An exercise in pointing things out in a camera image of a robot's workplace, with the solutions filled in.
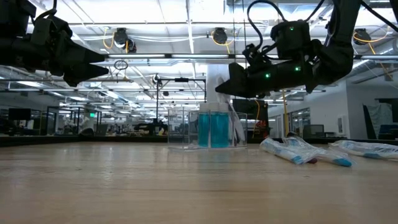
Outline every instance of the ceiling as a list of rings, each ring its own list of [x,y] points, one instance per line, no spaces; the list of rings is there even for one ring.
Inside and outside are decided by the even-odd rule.
[[[37,6],[37,15],[52,7],[52,0],[30,0]],[[259,38],[254,29],[247,21],[247,5],[252,2],[232,0],[58,0],[57,17],[67,21],[74,32],[73,40],[85,47],[101,54],[125,54],[125,52],[113,45],[112,33],[118,27],[127,28],[127,33],[134,40],[138,54],[241,54],[246,44],[258,44]],[[310,15],[318,1],[298,0],[291,1],[278,0],[278,4],[287,20],[303,19]],[[318,12],[310,20],[311,36],[314,39],[323,41],[327,35],[325,29],[330,16],[331,5],[324,3]],[[377,8],[378,13],[382,14],[389,21],[396,21],[391,8]],[[251,11],[251,18],[257,24],[265,39],[263,45],[270,45],[269,33],[274,25],[279,21],[276,11],[267,6],[259,4]],[[223,27],[228,35],[226,46],[216,45],[211,33],[215,27]],[[382,21],[375,18],[367,10],[359,12],[356,28],[366,28],[373,39],[384,37],[379,42],[375,42],[373,47],[388,44],[396,33],[388,29]],[[33,25],[30,24],[28,32],[32,32]],[[354,46],[358,54],[369,54],[369,46]],[[132,109],[132,114],[142,117],[153,117],[155,108],[155,91],[144,92],[143,89],[155,89],[152,78],[158,74],[160,78],[196,78],[206,79],[207,66],[210,63],[230,63],[234,60],[228,59],[129,59],[126,60],[129,67],[126,70],[117,71],[113,64],[117,59],[107,59],[106,62],[99,63],[111,69],[112,74],[103,75],[90,82],[79,84],[78,89],[96,88],[96,91],[50,91],[54,97],[67,103],[97,103],[100,105],[114,103],[110,110]],[[244,59],[239,62],[245,66]],[[37,71],[27,73],[23,70],[7,71],[1,74],[3,78],[21,78],[31,80],[52,80],[51,82],[40,82],[40,87],[25,85],[23,83],[12,83],[11,88],[48,88],[53,90],[71,89],[65,82],[58,77],[51,77],[48,73]],[[197,104],[203,101],[204,82],[175,83],[169,82],[163,88],[169,91],[168,96],[160,92],[161,105],[160,114],[164,114],[166,109],[178,106],[196,109]],[[292,94],[288,100],[302,100],[306,93]],[[77,96],[81,100],[66,98],[66,96]],[[280,93],[272,93],[270,99],[277,100],[281,97]]]

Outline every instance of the blue liquid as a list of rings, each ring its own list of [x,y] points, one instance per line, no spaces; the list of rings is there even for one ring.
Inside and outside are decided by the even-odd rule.
[[[204,112],[199,114],[198,121],[198,144],[200,147],[209,146],[210,119],[209,114]]]
[[[221,148],[229,147],[229,114],[228,113],[211,113],[211,147]]]

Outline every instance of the blue bottle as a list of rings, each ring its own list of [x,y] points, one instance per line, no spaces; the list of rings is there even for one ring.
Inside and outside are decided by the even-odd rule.
[[[218,147],[229,147],[229,109],[227,103],[218,105]]]
[[[201,103],[199,106],[198,118],[198,145],[200,147],[209,146],[210,133],[210,114],[207,103]]]
[[[226,103],[209,103],[212,148],[229,147],[229,113]]]
[[[219,128],[218,128],[218,103],[208,103],[210,113],[210,146],[212,148],[219,147]]]

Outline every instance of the toothbrush package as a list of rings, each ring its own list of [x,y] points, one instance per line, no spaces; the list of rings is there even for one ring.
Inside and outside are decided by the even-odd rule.
[[[330,146],[355,156],[372,159],[398,159],[398,146],[389,144],[341,140],[331,143]]]

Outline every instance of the table surface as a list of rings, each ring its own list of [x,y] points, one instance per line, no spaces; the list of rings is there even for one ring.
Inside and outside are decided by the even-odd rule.
[[[398,162],[77,142],[0,149],[0,223],[397,223]]]

